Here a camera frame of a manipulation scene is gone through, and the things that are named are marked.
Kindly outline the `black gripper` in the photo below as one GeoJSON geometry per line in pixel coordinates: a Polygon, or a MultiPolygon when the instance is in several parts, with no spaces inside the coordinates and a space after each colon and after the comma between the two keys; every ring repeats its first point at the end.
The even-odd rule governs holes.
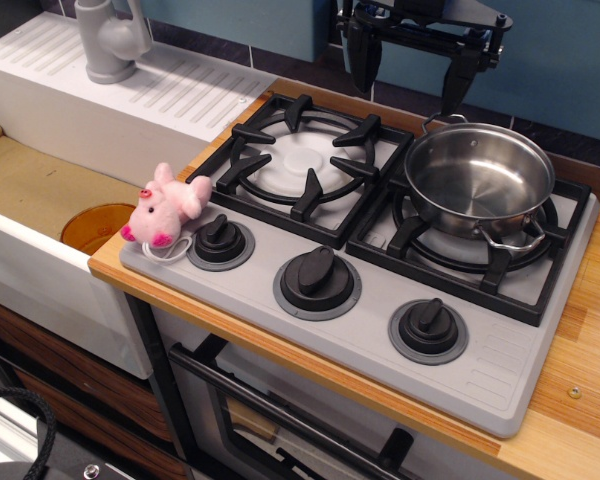
{"type": "Polygon", "coordinates": [[[479,1],[345,1],[336,23],[361,93],[375,82],[385,43],[448,58],[443,115],[457,111],[479,68],[497,66],[512,26],[512,17],[479,1]]]}

